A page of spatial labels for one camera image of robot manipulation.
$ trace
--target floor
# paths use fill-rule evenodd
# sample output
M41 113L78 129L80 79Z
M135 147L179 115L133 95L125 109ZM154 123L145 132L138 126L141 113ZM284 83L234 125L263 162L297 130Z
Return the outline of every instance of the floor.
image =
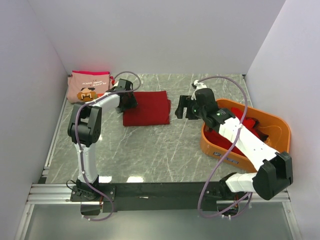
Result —
M209 74L140 74L139 91L167 91L171 100L170 125L124 127L122 114L116 111L102 115L102 131L96 144L96 165L102 182L192 182L205 181L217 160L205 155L199 146L202 120L177 119L174 112L180 95L191 95L195 80ZM244 88L248 103L250 97L241 74L228 75ZM133 81L134 76L123 74ZM240 90L223 79L205 82L212 88L215 98L227 98L244 103ZM59 130L50 156L47 184L62 184L78 176L77 153L67 135L73 106L66 103ZM219 180L231 172L243 170L223 163L212 180Z

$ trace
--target cartoon face print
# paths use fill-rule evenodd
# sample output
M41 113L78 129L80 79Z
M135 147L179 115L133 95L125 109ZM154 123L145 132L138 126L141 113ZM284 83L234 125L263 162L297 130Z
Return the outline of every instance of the cartoon face print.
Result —
M94 90L94 87L84 87L76 96L82 102L90 102L97 98L97 93Z

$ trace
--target red towel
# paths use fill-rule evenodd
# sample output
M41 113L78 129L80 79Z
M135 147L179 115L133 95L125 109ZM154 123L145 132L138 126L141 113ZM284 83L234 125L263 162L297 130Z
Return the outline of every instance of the red towel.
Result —
M234 115L238 118L238 119L241 119L242 115L243 115L243 112L236 108L236 107L232 107L231 108L231 112L234 113ZM256 130L254 129L254 127L256 127L256 123L257 123L258 120L254 120L253 118L250 118L250 117L246 117L244 120L243 120L243 125L250 131L252 132L256 137L259 137L259 135L257 134ZM206 139L212 143L212 144L215 144L221 148L224 148L224 149L229 149L232 145L232 143L226 139L225 137L219 135L219 133L217 133L216 131L211 131L211 132L208 132L208 131L205 131L204 132L204 136L206 137ZM242 155L242 156L245 156L237 147L234 147L232 149L232 152L233 153L236 153L236 154L239 154L239 155Z
M123 126L170 124L171 101L166 91L137 91L133 94L138 105L123 113Z

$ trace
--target black mounting bar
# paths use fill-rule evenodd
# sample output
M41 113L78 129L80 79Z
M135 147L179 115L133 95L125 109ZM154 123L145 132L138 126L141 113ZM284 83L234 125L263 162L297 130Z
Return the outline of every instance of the black mounting bar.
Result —
M182 210L196 209L204 182L139 182L139 183L98 183L95 187L110 197L116 211L143 211L143 210ZM83 191L86 183L77 181L72 189L71 202L103 202L104 213L111 211L111 204L107 199L101 199L99 195L87 199ZM235 200L241 198L243 192L230 192L220 182L210 182L201 208L203 211L217 211L217 201ZM100 206L83 206L83 215L99 214Z

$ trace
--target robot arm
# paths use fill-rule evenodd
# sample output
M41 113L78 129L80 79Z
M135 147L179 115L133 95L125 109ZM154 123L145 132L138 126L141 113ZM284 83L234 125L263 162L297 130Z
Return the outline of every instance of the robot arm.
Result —
M132 90L132 82L120 79L114 87L106 92L105 95L110 95L113 92ZM68 135L71 137L72 142L77 151L78 158L78 181L85 183L84 176L81 169L80 149L77 144L75 134L75 121L79 108L84 103L78 102L73 106L71 119L68 126ZM134 108L137 106L137 101L132 93L118 93L111 94L97 103L85 107L80 114L78 122L78 135L82 146L83 163L85 176L90 184L93 184L98 179L98 172L96 168L96 142L98 141L101 133L102 112L108 112L116 109L118 113L124 112L126 109Z
M212 130L233 143L238 130L241 129L235 146L252 162L257 173L231 173L220 182L225 191L256 192L265 200L270 200L276 194L293 183L292 159L287 152L279 153L269 147L245 126L227 108L219 108L213 91L197 80L192 84L195 88L192 96L181 95L175 111L178 119L203 119Z

